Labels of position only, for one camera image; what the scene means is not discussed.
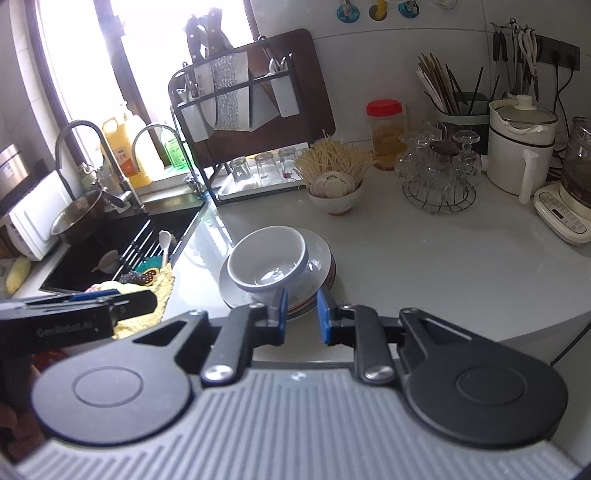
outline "yellow cloth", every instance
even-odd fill
[[[120,293],[132,293],[141,290],[151,290],[154,295],[156,295],[156,299],[158,300],[158,305],[152,313],[127,320],[121,320],[115,326],[115,334],[113,335],[113,338],[120,339],[129,337],[134,333],[141,332],[142,330],[152,327],[160,322],[160,320],[162,320],[162,316],[164,315],[164,310],[166,308],[168,298],[170,297],[170,293],[173,290],[173,285],[174,274],[170,263],[160,270],[160,273],[158,273],[154,279],[154,283],[152,283],[152,285],[149,287],[135,285],[132,283],[119,283],[117,281],[106,281],[101,283],[98,290],[110,290],[114,288],[115,290],[119,290]]]

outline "white bowl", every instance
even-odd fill
[[[253,299],[268,303],[279,288],[299,288],[307,264],[308,249],[301,233],[276,225],[244,237],[228,259],[228,273]]]
[[[329,215],[344,215],[348,213],[351,208],[353,208],[359,199],[361,198],[361,193],[363,191],[363,181],[353,193],[349,193],[344,197],[338,197],[335,199],[324,199],[320,197],[314,197],[310,193],[310,189],[306,189],[308,191],[308,197],[310,200],[316,205],[319,209],[324,210]]]

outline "garlic bulb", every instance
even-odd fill
[[[315,197],[334,199],[355,191],[355,180],[348,173],[325,171],[316,177],[310,186]]]

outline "brown cutting board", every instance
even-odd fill
[[[269,40],[271,50],[279,61],[287,53],[293,54],[303,112],[286,118],[278,116],[252,132],[216,131],[208,140],[192,143],[196,158],[203,167],[243,155],[314,141],[322,138],[323,132],[327,135],[335,133],[335,119],[310,32],[293,30]],[[269,72],[269,60],[262,48],[255,44],[248,50],[248,68],[256,77]],[[261,85],[266,92],[272,91],[270,82]]]

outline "gray ribbed surface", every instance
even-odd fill
[[[344,370],[251,371],[208,390],[159,438],[100,453],[48,442],[18,467],[32,480],[567,480],[549,443],[485,452],[423,429],[400,396]]]

